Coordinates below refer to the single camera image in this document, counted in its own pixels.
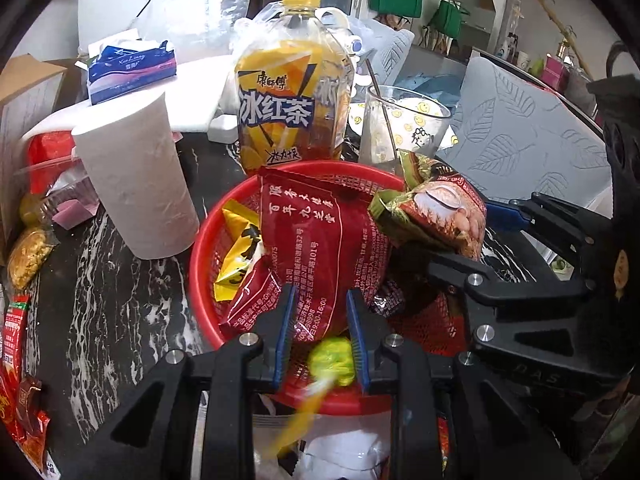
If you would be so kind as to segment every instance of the tissue pack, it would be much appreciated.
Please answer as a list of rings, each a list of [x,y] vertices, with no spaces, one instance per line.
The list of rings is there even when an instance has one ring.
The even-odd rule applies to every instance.
[[[167,41],[140,52],[106,46],[89,67],[89,98],[96,105],[175,73],[175,53]]]

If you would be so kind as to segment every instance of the glass with smiley face print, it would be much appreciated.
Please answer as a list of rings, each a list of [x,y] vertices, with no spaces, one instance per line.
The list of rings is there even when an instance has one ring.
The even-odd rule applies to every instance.
[[[378,96],[370,86],[366,93],[358,162],[394,173],[397,150],[433,156],[450,118],[448,108],[418,92],[382,85]]]

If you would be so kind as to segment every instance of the red snack package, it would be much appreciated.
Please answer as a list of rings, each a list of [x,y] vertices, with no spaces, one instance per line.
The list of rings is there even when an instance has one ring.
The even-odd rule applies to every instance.
[[[40,410],[37,416],[38,430],[37,436],[27,434],[27,438],[20,444],[22,452],[29,457],[35,466],[42,472],[44,470],[44,449],[47,436],[47,426],[49,425],[49,415]]]
[[[275,306],[277,293],[270,298],[263,294],[260,307],[248,301],[266,290],[270,279],[298,288],[296,341],[316,341],[343,332],[347,290],[360,288],[369,303],[388,261],[388,239],[367,213],[371,196],[272,168],[262,168],[258,175],[260,230],[274,276],[264,276],[262,266],[254,268],[224,322],[250,330],[251,319]]]
[[[15,396],[15,418],[27,434],[33,436],[40,435],[38,412],[40,411],[41,391],[42,382],[26,374],[18,386],[18,393]]]
[[[231,328],[230,334],[233,329],[249,332],[258,314],[276,306],[279,294],[280,285],[269,269],[268,259],[263,256],[255,263],[236,292],[220,328],[223,331]]]
[[[15,396],[6,380],[4,367],[0,368],[0,419],[14,442],[24,440],[24,430],[15,418]]]
[[[4,316],[2,364],[14,397],[22,379],[22,339],[27,326],[28,306],[28,294],[16,295]]]

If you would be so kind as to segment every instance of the bottle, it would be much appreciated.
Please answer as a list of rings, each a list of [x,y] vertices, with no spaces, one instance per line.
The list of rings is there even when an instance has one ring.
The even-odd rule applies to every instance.
[[[501,57],[506,59],[507,54],[509,53],[509,38],[504,38],[500,48],[496,51],[495,57]]]
[[[248,174],[294,160],[339,158],[354,68],[314,14],[320,0],[282,0],[279,19],[236,65],[240,162]]]
[[[511,10],[509,12],[509,19],[507,20],[507,35],[504,38],[504,42],[500,46],[500,49],[498,49],[495,54],[497,57],[501,57],[509,62],[511,62],[510,57],[513,59],[514,46],[517,47],[517,40],[515,39],[517,38],[516,30],[518,28],[518,22],[522,17],[520,5],[520,0],[513,0],[511,2]]]

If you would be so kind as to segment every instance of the yellow-green candy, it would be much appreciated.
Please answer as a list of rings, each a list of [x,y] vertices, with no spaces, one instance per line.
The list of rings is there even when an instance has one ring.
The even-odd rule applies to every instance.
[[[345,337],[329,337],[319,342],[309,354],[309,373],[315,379],[337,374],[340,386],[349,386],[355,379],[351,341]]]

